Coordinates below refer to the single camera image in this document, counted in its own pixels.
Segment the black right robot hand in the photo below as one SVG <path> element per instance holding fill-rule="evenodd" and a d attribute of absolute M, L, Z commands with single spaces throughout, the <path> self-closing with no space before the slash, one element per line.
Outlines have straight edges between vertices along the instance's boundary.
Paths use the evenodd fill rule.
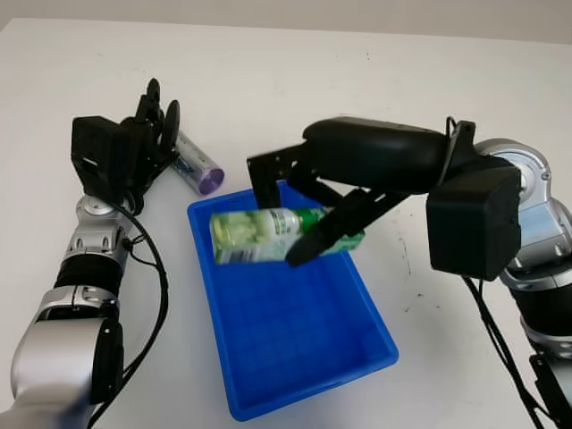
<path fill-rule="evenodd" d="M 292 245 L 285 257 L 291 267 L 321 256 L 404 199 L 434 187 L 450 145 L 439 131 L 341 116 L 310 124 L 302 138 L 247 160 L 259 208 L 282 206 L 277 183 L 286 181 L 329 210 Z"/>

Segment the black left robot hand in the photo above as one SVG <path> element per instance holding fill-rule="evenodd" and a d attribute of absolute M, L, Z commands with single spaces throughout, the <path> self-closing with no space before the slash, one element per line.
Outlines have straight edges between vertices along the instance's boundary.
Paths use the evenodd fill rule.
<path fill-rule="evenodd" d="M 178 100 L 173 100 L 166 111 L 161 108 L 160 84 L 153 78 L 140 96 L 135 115 L 121 122 L 130 138 L 127 192 L 133 211 L 141 211 L 144 195 L 153 181 L 179 155 L 175 142 L 180 118 Z"/>

